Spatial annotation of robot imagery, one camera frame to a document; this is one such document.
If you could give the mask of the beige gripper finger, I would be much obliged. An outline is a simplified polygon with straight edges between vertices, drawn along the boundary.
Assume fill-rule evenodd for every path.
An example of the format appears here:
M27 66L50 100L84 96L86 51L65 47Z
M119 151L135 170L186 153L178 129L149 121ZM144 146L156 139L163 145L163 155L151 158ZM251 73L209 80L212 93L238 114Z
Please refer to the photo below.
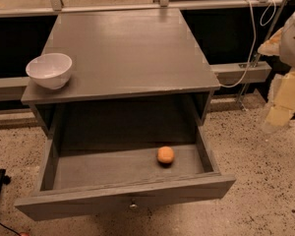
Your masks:
M279 29L273 36L271 36L258 48L258 52L265 56L278 56L281 36L282 29Z
M295 68L286 75L276 74L270 84L262 130L273 133L285 127L295 114Z

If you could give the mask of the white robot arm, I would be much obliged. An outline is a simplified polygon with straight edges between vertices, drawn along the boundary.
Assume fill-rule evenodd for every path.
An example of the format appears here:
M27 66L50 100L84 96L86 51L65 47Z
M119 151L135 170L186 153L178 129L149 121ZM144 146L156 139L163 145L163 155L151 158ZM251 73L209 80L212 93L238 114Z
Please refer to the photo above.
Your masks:
M295 114L295 12L258 52L264 56L278 56L282 63L291 67L286 75L274 76L268 91L262 128L272 133L286 126Z

